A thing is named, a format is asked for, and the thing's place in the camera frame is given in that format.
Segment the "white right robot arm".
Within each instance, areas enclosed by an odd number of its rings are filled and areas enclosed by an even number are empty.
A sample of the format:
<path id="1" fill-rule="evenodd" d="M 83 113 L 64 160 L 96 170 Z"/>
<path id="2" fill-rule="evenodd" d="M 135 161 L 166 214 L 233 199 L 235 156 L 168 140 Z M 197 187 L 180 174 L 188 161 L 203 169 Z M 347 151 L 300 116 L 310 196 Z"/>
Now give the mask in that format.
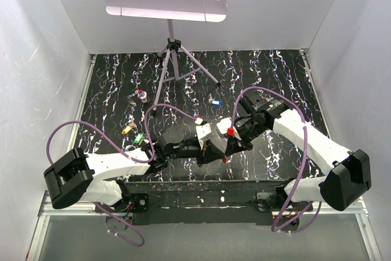
<path id="1" fill-rule="evenodd" d="M 329 139 L 283 98 L 263 98 L 258 92 L 239 100 L 246 115 L 225 118 L 217 124 L 228 139 L 226 156 L 252 150 L 252 141 L 267 130 L 275 131 L 302 150 L 321 169 L 322 177 L 294 178 L 276 187 L 265 204 L 293 209 L 298 202 L 325 202 L 343 211 L 371 188 L 369 156 L 361 149 L 352 152 Z"/>

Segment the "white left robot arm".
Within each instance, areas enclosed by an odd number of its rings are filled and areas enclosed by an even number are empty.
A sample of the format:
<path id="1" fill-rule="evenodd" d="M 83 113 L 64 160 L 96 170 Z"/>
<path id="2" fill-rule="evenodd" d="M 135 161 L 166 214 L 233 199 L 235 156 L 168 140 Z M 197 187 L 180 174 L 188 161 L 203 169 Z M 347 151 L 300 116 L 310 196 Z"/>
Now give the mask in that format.
<path id="1" fill-rule="evenodd" d="M 143 142 L 130 152 L 100 155 L 71 149 L 43 173 L 53 208 L 89 201 L 123 212 L 134 197 L 119 177 L 159 172 L 168 166 L 169 159 L 193 158 L 202 166 L 225 158 L 223 147 L 213 141 L 210 124 L 197 126 L 195 131 L 186 137 L 184 131 L 171 127 L 158 139 Z"/>

